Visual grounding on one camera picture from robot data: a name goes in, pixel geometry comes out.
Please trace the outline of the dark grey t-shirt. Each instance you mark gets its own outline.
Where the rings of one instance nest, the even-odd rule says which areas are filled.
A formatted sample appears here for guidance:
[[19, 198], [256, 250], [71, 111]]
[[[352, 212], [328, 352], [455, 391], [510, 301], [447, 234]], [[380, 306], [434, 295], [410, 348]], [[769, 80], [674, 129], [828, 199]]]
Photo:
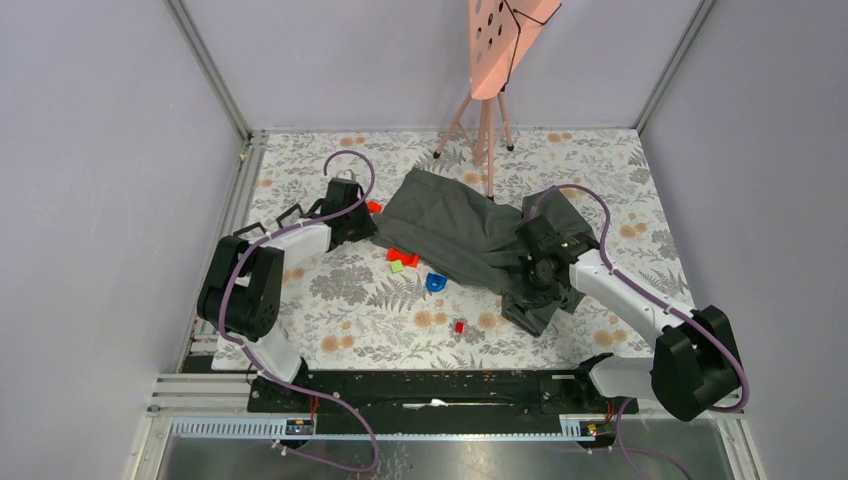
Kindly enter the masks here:
[[560, 193], [531, 194], [515, 208], [497, 204], [457, 180], [413, 169], [375, 216], [377, 232], [372, 240], [384, 248], [419, 255], [460, 285], [501, 295], [502, 316], [538, 337], [557, 311], [575, 312], [584, 296], [561, 286], [542, 293], [524, 282], [520, 260], [527, 251], [516, 230], [533, 208], [565, 237], [594, 234]]

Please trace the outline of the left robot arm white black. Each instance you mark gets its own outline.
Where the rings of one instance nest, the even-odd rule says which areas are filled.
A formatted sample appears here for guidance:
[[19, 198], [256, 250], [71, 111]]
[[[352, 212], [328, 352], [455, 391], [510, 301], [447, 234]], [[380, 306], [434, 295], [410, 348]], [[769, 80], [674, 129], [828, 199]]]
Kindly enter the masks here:
[[310, 385], [298, 375], [305, 362], [276, 326], [285, 269], [323, 255], [341, 244], [366, 239], [376, 231], [365, 191], [354, 180], [333, 178], [324, 197], [308, 210], [292, 205], [276, 218], [278, 224], [296, 213], [298, 222], [284, 234], [248, 253], [242, 237], [256, 222], [222, 237], [216, 246], [197, 300], [199, 318], [222, 336], [251, 352], [260, 376], [273, 381], [272, 398], [288, 411], [309, 401]]

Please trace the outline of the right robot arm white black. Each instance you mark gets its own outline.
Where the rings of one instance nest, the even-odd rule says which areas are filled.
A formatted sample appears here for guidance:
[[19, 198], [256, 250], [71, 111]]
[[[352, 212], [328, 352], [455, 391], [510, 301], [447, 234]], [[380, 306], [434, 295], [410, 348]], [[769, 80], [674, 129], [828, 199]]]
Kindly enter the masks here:
[[578, 233], [566, 237], [543, 216], [521, 224], [516, 235], [526, 254], [525, 282], [539, 293], [582, 293], [625, 321], [650, 344], [651, 358], [598, 355], [578, 368], [575, 402], [597, 412], [612, 398], [659, 402], [681, 421], [707, 410], [723, 411], [723, 400], [749, 391], [727, 315], [715, 306], [689, 308], [614, 266], [601, 242]]

